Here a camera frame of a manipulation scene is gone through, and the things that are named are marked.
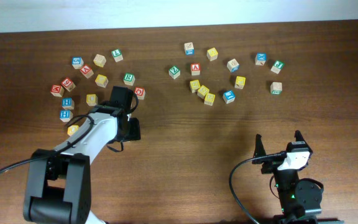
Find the yellow C block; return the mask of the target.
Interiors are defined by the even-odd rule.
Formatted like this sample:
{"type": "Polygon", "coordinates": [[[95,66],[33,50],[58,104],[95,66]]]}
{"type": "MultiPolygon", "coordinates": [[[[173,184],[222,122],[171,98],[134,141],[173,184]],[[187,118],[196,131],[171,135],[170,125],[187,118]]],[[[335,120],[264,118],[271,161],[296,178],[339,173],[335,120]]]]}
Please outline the yellow C block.
{"type": "Polygon", "coordinates": [[[88,106],[96,106],[98,104],[98,97],[96,94],[89,94],[86,96],[86,103],[88,106]]]}

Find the green R block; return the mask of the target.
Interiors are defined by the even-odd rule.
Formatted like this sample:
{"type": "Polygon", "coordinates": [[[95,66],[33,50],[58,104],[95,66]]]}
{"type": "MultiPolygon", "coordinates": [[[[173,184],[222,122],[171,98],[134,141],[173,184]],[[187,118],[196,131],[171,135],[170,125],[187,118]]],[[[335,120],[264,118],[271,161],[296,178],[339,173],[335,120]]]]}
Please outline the green R block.
{"type": "Polygon", "coordinates": [[[134,75],[134,74],[131,74],[131,73],[126,73],[126,74],[124,75],[123,82],[124,82],[126,85],[133,86],[134,83],[135,83],[135,75],[134,75]]]}

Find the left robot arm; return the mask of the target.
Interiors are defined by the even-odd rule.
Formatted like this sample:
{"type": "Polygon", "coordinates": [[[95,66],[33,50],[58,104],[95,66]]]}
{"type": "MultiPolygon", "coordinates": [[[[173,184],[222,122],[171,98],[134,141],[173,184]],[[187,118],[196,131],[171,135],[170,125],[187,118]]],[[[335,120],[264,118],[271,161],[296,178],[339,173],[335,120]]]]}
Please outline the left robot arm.
{"type": "Polygon", "coordinates": [[[52,150],[32,155],[23,216],[34,223],[102,223],[91,211],[90,166],[103,147],[141,139],[140,124],[131,117],[139,100],[133,90],[114,86],[111,97],[94,106],[79,130],[52,150]]]}

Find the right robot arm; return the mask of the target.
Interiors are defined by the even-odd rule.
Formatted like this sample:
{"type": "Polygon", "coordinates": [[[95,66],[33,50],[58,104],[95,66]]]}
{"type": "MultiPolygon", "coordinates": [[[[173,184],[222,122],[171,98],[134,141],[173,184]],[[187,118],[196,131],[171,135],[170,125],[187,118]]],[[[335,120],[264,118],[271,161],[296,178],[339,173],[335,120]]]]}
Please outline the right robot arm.
{"type": "Polygon", "coordinates": [[[313,150],[299,130],[295,140],[277,154],[266,154],[262,136],[255,137],[253,164],[261,164],[262,174],[272,174],[276,183],[281,215],[275,215],[275,223],[317,223],[316,216],[322,212],[321,201],[324,185],[317,180],[300,179],[299,171],[307,167],[313,150]]]}

